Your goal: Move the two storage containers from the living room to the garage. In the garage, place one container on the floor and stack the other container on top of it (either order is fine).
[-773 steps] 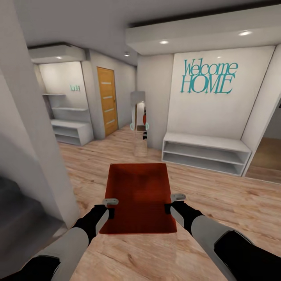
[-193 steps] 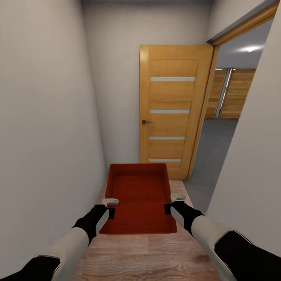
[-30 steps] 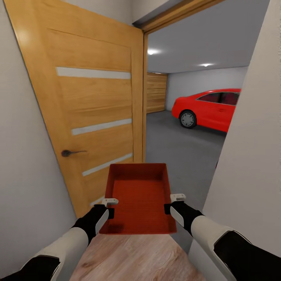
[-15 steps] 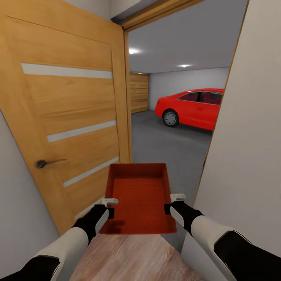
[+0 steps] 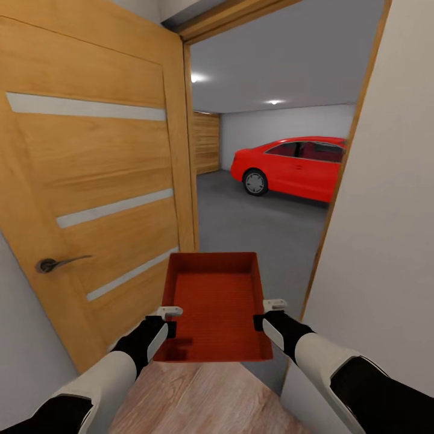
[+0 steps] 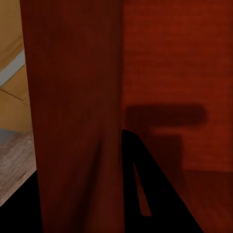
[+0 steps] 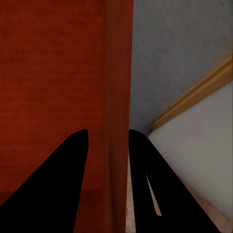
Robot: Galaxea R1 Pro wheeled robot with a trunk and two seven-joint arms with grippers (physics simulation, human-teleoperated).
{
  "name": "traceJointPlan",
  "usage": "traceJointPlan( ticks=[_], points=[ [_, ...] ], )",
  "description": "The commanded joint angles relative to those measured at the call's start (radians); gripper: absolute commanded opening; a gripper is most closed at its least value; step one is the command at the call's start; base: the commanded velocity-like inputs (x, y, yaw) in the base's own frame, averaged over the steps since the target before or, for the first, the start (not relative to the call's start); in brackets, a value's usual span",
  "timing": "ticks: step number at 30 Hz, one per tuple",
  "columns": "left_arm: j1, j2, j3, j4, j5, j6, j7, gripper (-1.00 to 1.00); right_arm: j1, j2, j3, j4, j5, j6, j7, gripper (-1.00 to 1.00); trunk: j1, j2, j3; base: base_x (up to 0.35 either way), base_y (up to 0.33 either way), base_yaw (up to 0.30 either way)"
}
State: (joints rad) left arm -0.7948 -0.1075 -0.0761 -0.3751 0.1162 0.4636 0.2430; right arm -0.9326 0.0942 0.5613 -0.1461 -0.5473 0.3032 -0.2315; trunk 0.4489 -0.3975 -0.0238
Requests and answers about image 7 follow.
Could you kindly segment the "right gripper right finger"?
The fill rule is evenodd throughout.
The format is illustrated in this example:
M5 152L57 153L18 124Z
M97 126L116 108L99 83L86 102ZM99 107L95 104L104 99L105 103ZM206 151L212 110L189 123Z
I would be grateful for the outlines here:
M221 233L150 140L133 129L129 157L136 233Z

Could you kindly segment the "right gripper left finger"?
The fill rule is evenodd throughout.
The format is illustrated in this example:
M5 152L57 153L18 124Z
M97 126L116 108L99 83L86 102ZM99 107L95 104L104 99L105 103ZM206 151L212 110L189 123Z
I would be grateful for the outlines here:
M0 206L0 233L73 233L88 148L70 135Z

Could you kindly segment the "storage box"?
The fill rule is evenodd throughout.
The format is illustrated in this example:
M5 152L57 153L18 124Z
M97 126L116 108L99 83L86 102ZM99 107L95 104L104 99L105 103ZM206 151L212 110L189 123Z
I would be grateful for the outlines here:
M72 134L73 233L125 233L133 0L0 0L0 206Z

